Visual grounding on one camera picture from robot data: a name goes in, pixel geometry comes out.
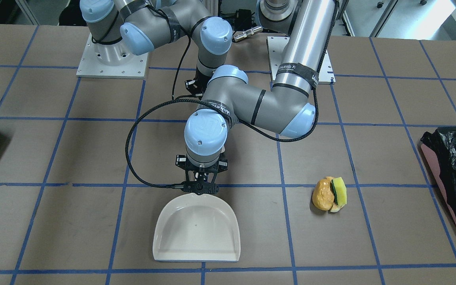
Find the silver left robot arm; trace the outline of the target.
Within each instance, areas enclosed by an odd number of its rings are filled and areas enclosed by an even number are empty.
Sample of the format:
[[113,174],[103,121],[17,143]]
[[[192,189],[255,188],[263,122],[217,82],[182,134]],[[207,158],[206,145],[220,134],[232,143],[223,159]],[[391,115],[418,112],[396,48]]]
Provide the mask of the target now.
[[280,142],[311,134],[318,121],[319,72],[339,7],[337,0],[302,1],[271,90],[251,86],[246,73],[233,65],[217,68],[186,121],[186,155],[176,158],[185,181],[176,189],[198,195],[219,191],[208,177],[227,170],[222,148],[237,123],[264,137],[265,131],[278,133]]

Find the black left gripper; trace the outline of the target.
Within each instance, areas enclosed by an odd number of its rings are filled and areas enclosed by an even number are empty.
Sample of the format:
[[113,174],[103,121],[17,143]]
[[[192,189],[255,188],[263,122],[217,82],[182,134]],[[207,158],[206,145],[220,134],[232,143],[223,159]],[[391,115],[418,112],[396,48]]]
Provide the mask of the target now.
[[175,189],[196,195],[217,194],[220,190],[219,185],[215,184],[217,175],[228,170],[225,154],[220,154],[217,161],[208,167],[196,166],[186,155],[177,155],[175,165],[185,171],[185,181],[175,184]]

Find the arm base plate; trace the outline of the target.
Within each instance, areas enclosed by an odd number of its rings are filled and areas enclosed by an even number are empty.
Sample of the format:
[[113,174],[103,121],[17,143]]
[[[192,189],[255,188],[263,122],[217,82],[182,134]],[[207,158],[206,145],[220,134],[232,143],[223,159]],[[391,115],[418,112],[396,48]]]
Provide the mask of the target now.
[[[285,50],[288,46],[290,37],[289,36],[268,36],[266,43],[268,47],[268,63],[271,70],[271,82],[274,83],[277,76],[277,69],[281,64]],[[312,60],[309,57],[299,56],[297,61],[302,65],[307,65],[313,70],[319,73],[318,84],[334,84],[336,83],[336,77],[331,64],[331,59],[328,52],[326,51],[322,60],[322,65],[318,69],[318,60],[322,55],[322,51],[313,54]]]
[[120,41],[112,45],[96,44],[89,34],[76,76],[80,78],[144,79],[149,54],[132,54]]

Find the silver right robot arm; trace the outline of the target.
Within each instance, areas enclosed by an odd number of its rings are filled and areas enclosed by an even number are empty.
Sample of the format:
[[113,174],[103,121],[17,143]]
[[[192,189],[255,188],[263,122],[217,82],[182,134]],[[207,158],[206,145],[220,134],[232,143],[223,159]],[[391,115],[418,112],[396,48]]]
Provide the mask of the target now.
[[201,96],[214,72],[224,65],[232,44],[230,23],[200,0],[81,0],[90,30],[77,76],[143,78],[146,56],[186,36],[198,47],[195,77],[185,83]]

